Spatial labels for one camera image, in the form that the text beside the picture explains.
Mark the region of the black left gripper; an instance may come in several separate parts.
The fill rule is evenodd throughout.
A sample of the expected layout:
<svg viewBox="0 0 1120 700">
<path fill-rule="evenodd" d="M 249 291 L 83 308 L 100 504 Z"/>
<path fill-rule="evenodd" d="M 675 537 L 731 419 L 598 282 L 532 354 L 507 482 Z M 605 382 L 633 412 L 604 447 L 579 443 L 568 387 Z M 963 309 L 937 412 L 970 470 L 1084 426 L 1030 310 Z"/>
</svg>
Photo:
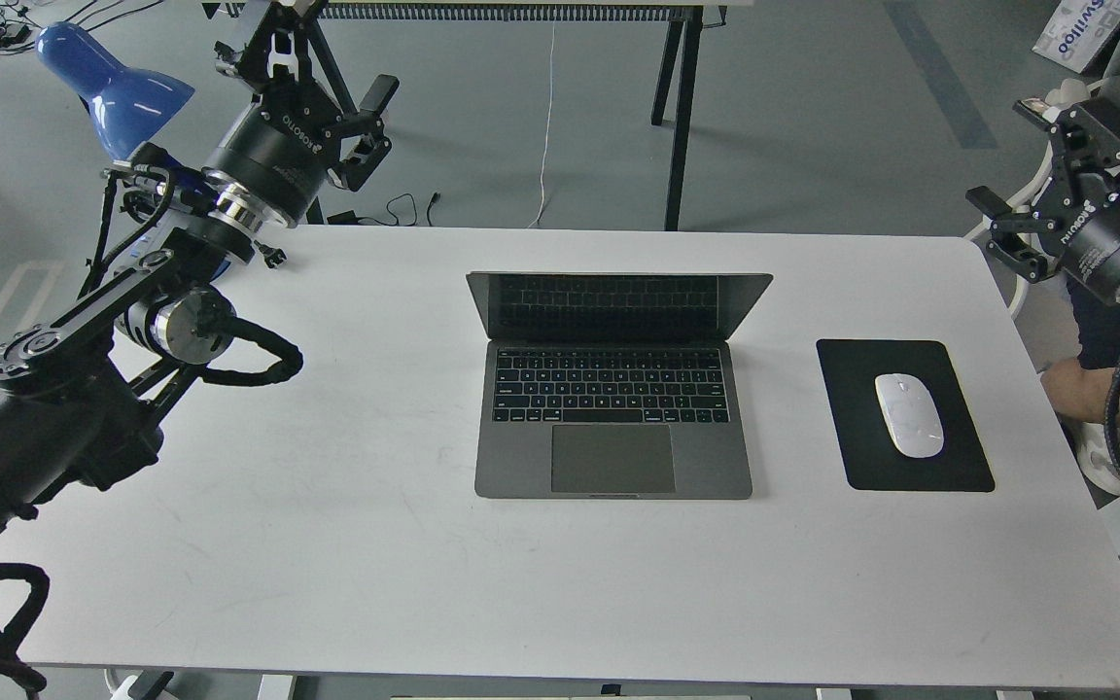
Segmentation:
<svg viewBox="0 0 1120 700">
<path fill-rule="evenodd" d="M 243 12 L 230 39 L 215 44 L 215 71 L 254 96 L 200 171 L 206 181 L 244 188 L 288 226 L 317 222 L 328 171 L 344 190 L 360 192 L 393 147 L 385 112 L 400 81 L 379 75 L 354 111 L 340 81 L 329 92 L 314 80 L 308 32 L 316 18 Z"/>
</svg>

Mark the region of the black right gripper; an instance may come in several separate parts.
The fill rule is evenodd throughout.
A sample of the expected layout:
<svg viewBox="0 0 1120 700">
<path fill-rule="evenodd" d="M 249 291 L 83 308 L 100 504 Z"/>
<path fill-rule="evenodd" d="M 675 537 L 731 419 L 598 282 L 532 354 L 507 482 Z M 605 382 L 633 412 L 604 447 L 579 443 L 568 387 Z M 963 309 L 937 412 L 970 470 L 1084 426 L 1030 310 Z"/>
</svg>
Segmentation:
<svg viewBox="0 0 1120 700">
<path fill-rule="evenodd" d="M 1005 200 L 965 192 L 983 216 L 988 252 L 1027 282 L 1066 271 L 1105 304 L 1120 304 L 1120 108 L 1089 97 L 1067 108 L 1019 99 L 1014 111 L 1046 134 L 1043 181 Z"/>
</svg>

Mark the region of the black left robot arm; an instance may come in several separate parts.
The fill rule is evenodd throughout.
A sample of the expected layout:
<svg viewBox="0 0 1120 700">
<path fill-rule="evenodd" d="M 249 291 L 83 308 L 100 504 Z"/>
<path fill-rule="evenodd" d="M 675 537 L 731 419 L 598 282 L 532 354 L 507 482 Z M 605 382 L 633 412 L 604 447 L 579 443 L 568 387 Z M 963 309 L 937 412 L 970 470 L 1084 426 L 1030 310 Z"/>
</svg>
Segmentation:
<svg viewBox="0 0 1120 700">
<path fill-rule="evenodd" d="M 292 342 L 240 318 L 214 280 L 255 254 L 279 265 L 284 253 L 261 243 L 261 230 L 314 220 L 325 183 L 360 190 L 391 150 L 382 115 L 399 80 L 377 76 L 356 103 L 325 39 L 325 9 L 243 6 L 215 66 L 252 102 L 198 169 L 153 143 L 190 85 L 127 67 L 76 24 L 37 37 L 112 164 L 77 300 L 0 344 L 0 533 L 67 484 L 106 491 L 155 464 L 161 421 L 196 381 L 283 384 L 302 367 Z M 49 590 L 41 568 L 0 563 L 0 676 L 28 699 L 46 682 L 18 651 Z"/>
</svg>

